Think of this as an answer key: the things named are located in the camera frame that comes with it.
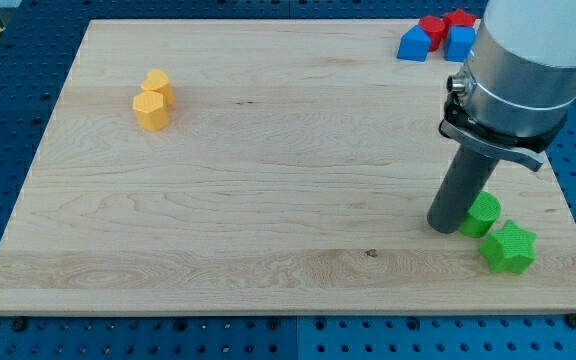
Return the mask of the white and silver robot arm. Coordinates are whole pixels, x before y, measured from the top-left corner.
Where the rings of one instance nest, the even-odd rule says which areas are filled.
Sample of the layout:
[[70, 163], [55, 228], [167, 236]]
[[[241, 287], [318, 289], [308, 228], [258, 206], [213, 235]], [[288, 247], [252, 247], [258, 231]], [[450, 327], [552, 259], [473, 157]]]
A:
[[490, 0], [460, 71], [465, 112], [519, 138], [558, 128], [576, 98], [576, 0]]

